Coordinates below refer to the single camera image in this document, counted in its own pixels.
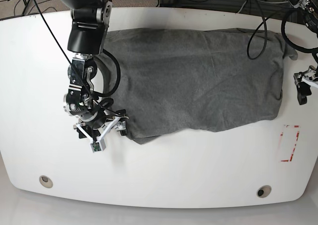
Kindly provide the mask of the grey T-shirt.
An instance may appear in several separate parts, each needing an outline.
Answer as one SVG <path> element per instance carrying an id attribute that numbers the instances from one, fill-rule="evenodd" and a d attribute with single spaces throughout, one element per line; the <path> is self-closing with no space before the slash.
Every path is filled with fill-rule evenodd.
<path id="1" fill-rule="evenodd" d="M 145 144 L 184 129 L 220 132 L 277 117 L 284 59 L 297 52 L 282 36 L 248 29 L 129 29 L 109 32 L 104 48 L 119 62 L 113 110 L 128 114 L 127 137 Z"/>

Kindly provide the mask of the red tape rectangle marking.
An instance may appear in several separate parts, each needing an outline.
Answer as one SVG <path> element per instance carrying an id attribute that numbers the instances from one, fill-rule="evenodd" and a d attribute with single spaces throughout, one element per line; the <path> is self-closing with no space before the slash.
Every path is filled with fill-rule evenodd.
<path id="1" fill-rule="evenodd" d="M 284 125 L 279 137 L 279 144 L 276 153 L 279 162 L 291 162 L 296 150 L 300 126 Z"/>

